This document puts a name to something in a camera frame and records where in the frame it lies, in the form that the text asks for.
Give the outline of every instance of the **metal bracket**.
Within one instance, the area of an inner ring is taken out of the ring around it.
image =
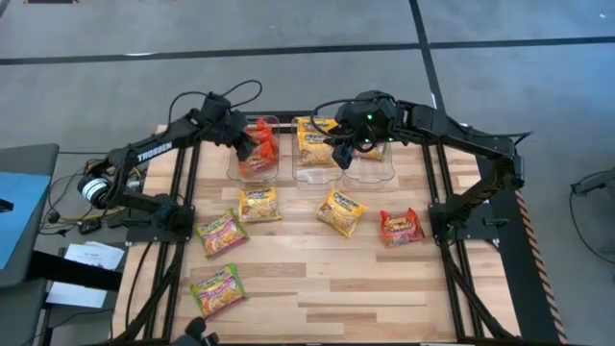
[[[194,206],[190,206],[190,218],[194,220]],[[155,216],[143,210],[126,209],[109,221],[109,227],[125,226],[128,229],[126,241],[136,242],[170,242],[177,243],[189,241],[192,238],[192,229],[183,228],[181,232],[170,232],[158,224]]]
[[[459,228],[456,232],[448,232],[446,225],[446,204],[434,203],[429,206],[431,228],[433,229],[433,237],[436,239],[452,239],[456,235],[455,240],[463,239],[495,239],[498,238],[498,227],[493,220],[491,206],[488,203],[482,203],[474,208],[470,213],[470,217],[465,222],[465,228]]]

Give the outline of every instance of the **yellow noodle package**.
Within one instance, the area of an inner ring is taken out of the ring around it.
[[[314,119],[314,121],[323,131],[327,131],[337,125],[333,119]],[[314,129],[309,121],[309,117],[297,118],[297,126],[299,153],[301,154],[299,164],[332,164],[331,154],[333,148],[323,142],[326,136]]]
[[[361,153],[358,150],[355,150],[355,156],[358,158],[382,161],[382,159],[384,158],[385,146],[386,146],[386,143],[379,143],[376,145],[374,149],[368,151],[367,153]]]
[[[213,274],[213,277],[192,284],[190,292],[205,318],[246,298],[246,292],[233,263]]]
[[[276,187],[258,187],[239,190],[239,213],[243,222],[280,220]]]
[[[341,234],[351,237],[365,208],[361,203],[332,188],[316,215]]]

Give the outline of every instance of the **gray floor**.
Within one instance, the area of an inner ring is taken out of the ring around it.
[[[615,5],[608,0],[419,3],[430,41],[615,35]],[[13,0],[0,18],[0,58],[416,41],[405,0],[83,0],[76,6]],[[520,145],[528,173],[523,191],[569,340],[584,344],[611,344],[615,270],[580,243],[567,198],[569,183],[615,162],[614,48],[432,53],[456,119],[494,133],[535,131]],[[0,66],[0,147],[57,142],[62,150],[106,151],[149,134],[177,93],[221,91],[249,78],[265,86],[249,111],[310,109],[370,88],[431,103],[419,51]],[[185,98],[177,114],[199,101]],[[86,159],[61,156],[56,177]],[[589,241],[612,253],[612,201],[597,191],[575,206]],[[75,193],[61,205],[67,213],[84,209]],[[87,239],[123,236],[105,231]],[[37,247],[52,252],[84,240],[42,237]],[[59,328],[54,345],[99,341],[108,331],[109,318],[88,320]]]

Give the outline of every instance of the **desk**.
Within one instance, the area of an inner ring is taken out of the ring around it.
[[[51,176],[58,150],[56,144],[0,149],[0,171]],[[43,193],[9,262],[0,270],[0,335],[6,345],[21,345],[37,330],[47,282],[44,279],[23,281],[35,247],[46,196],[47,192]]]
[[[28,173],[51,176],[58,157],[57,144],[29,145],[0,150],[0,171]],[[28,265],[37,240],[40,218],[45,207],[47,193],[43,193],[37,207],[32,212],[28,225],[9,258],[9,262],[0,270],[0,287],[23,282],[28,272]]]
[[[222,342],[455,340],[444,269],[431,238],[427,212],[431,197],[421,147],[395,143],[395,178],[381,190],[348,192],[368,210],[353,237],[347,239],[316,220],[316,208],[328,191],[305,191],[295,186],[290,135],[281,135],[281,142],[276,186],[283,220],[246,225],[250,241],[216,259],[205,259],[196,237],[189,241],[173,337],[182,334],[190,319],[200,313],[189,286],[234,262],[250,298],[208,321],[208,332],[217,332]],[[193,200],[198,225],[238,207],[238,189],[226,177],[229,155],[234,152],[212,143],[202,144]],[[457,150],[447,150],[447,155],[455,192],[462,192],[480,178],[473,156]],[[432,157],[436,177],[441,179],[435,152]],[[174,151],[150,162],[145,193],[168,193],[175,158]],[[426,239],[384,249],[380,210],[403,211],[408,207],[418,213]],[[482,240],[467,241],[466,246],[478,295],[505,328],[518,334],[500,254]],[[144,244],[137,244],[128,253],[113,316],[117,334],[124,330],[128,294],[144,248]],[[169,251],[167,263],[173,252]],[[131,319],[150,295],[157,255],[155,244],[135,286]],[[465,330],[470,334],[467,303],[462,293],[459,295]],[[160,336],[165,304],[166,297],[162,297],[154,336]]]

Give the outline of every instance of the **red noodle package in container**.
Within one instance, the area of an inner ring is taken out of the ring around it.
[[[425,237],[419,218],[411,208],[396,214],[381,210],[381,235],[385,247],[407,244]]]
[[[241,176],[249,178],[278,163],[279,143],[273,134],[271,125],[263,119],[257,120],[256,128],[248,128],[245,133],[250,135],[257,145],[246,161],[239,162]]]

